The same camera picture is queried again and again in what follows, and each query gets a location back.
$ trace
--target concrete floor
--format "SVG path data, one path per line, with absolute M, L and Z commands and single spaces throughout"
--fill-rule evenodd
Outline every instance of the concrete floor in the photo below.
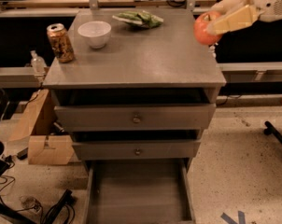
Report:
M 281 97 L 243 96 L 226 103 L 226 97 L 218 98 L 215 116 L 188 172 L 197 224 L 242 224 L 238 211 L 245 213 L 246 224 L 282 224 L 282 145 L 272 134 L 263 134 L 266 120 L 282 133 Z M 6 143 L 6 155 L 15 155 L 27 146 L 28 139 L 7 142 L 20 116 L 1 122 L 0 140 Z M 5 175 L 16 181 L 1 191 L 8 206 L 19 210 L 20 197 L 33 196 L 45 213 L 70 189 L 77 199 L 73 223 L 81 223 L 88 177 L 79 162 L 66 166 L 15 162 Z M 39 223 L 40 215 L 21 213 Z M 223 214 L 235 222 L 225 221 Z M 63 209 L 54 223 L 63 223 L 66 215 Z M 0 218 L 0 223 L 7 222 Z

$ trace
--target drawer knob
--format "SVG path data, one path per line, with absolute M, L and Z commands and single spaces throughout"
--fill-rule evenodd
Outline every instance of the drawer knob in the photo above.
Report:
M 133 123 L 140 123 L 141 122 L 141 117 L 138 115 L 134 115 L 133 117 Z
M 134 150 L 134 154 L 135 154 L 136 156 L 141 155 L 141 153 L 142 153 L 142 151 L 141 151 L 141 149 L 139 149 L 139 148 Z

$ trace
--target green plastic bag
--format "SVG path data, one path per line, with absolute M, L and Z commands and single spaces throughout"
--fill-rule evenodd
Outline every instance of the green plastic bag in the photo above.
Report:
M 162 18 L 146 11 L 124 11 L 112 17 L 118 21 L 124 21 L 132 26 L 142 28 L 153 28 L 163 23 Z

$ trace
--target gray countertop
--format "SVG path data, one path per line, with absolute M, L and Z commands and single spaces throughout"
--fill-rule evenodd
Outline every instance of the gray countertop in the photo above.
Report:
M 160 27 L 136 30 L 112 19 L 123 9 L 80 11 L 69 36 L 76 59 L 55 59 L 44 81 L 50 89 L 221 87 L 225 78 L 208 47 L 193 37 L 192 14 L 186 9 L 147 9 L 164 18 Z M 109 42 L 91 49 L 78 34 L 80 24 L 107 21 L 112 26 Z

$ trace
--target clear bottle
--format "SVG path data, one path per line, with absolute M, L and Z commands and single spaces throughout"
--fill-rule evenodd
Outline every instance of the clear bottle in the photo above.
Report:
M 31 50 L 31 66 L 34 68 L 37 75 L 45 75 L 45 67 L 47 67 L 45 60 L 38 56 L 35 50 Z

